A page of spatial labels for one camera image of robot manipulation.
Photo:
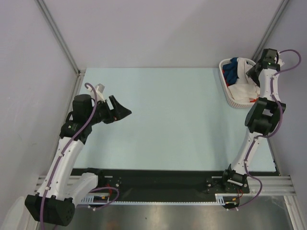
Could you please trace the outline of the white t shirt red print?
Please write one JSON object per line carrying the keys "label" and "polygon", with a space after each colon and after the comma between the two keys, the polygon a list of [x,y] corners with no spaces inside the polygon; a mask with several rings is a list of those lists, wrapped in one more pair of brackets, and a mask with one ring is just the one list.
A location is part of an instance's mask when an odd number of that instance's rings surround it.
{"label": "white t shirt red print", "polygon": [[255,102],[260,95],[260,87],[246,75],[246,72],[253,67],[241,57],[238,57],[237,74],[238,79],[234,85],[228,87],[232,98],[240,103]]}

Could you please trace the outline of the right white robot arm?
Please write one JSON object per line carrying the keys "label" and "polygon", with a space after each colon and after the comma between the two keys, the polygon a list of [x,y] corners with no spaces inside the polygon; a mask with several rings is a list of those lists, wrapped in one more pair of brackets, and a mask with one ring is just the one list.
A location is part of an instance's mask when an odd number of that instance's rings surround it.
{"label": "right white robot arm", "polygon": [[223,172],[221,187],[227,193],[236,193],[248,185],[249,165],[263,139],[273,136],[281,126],[286,105],[278,96],[278,51],[264,49],[260,59],[247,76],[260,88],[260,95],[249,110],[242,146],[228,169]]}

